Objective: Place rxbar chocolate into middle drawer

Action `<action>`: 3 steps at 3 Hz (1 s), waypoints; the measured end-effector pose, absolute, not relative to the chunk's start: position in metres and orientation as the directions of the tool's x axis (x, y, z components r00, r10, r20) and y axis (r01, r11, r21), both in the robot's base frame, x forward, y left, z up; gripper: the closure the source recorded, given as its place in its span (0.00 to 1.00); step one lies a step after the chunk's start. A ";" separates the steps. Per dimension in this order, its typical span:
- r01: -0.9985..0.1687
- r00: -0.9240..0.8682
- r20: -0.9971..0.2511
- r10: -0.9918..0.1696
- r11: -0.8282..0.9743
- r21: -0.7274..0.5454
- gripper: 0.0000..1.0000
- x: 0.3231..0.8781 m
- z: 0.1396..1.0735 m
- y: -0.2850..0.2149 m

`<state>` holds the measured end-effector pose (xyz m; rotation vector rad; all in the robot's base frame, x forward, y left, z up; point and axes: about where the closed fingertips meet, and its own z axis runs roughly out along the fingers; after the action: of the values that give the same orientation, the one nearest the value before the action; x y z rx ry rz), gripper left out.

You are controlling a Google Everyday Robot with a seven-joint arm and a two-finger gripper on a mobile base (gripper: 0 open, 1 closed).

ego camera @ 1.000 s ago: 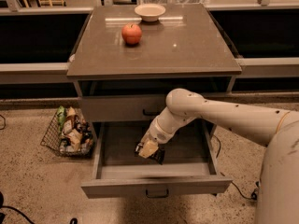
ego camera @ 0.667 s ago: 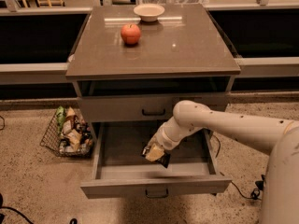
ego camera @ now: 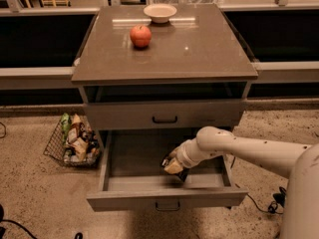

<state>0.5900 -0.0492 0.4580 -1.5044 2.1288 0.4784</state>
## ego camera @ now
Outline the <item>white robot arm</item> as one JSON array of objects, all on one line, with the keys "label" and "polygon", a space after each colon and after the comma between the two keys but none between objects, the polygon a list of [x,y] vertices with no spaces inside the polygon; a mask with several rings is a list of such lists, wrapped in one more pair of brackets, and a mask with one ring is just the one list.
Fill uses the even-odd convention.
[{"label": "white robot arm", "polygon": [[319,144],[239,137],[206,126],[168,154],[162,166],[181,174],[224,153],[288,179],[280,239],[319,239]]}]

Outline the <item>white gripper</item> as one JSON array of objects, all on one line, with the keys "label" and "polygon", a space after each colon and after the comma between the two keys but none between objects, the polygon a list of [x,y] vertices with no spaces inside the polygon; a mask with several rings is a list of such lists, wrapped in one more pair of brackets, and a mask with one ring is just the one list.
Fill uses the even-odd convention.
[{"label": "white gripper", "polygon": [[178,174],[183,171],[183,166],[192,168],[200,163],[199,149],[194,139],[189,139],[182,143],[177,149],[174,149],[167,155],[169,162],[164,165],[164,171],[168,174]]}]

